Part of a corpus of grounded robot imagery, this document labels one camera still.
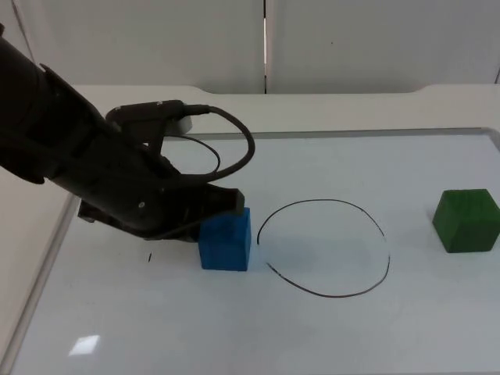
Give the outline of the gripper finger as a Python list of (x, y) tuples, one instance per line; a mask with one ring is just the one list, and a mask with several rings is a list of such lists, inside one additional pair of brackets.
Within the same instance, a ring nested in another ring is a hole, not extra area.
[(199, 239), (200, 223), (189, 223), (185, 226), (171, 230), (161, 230), (160, 232), (145, 237), (147, 241), (182, 241), (196, 243)]
[(217, 187), (203, 184), (196, 188), (198, 201), (196, 223), (202, 224), (213, 217), (222, 215), (241, 215), (245, 207), (245, 197), (236, 188)]

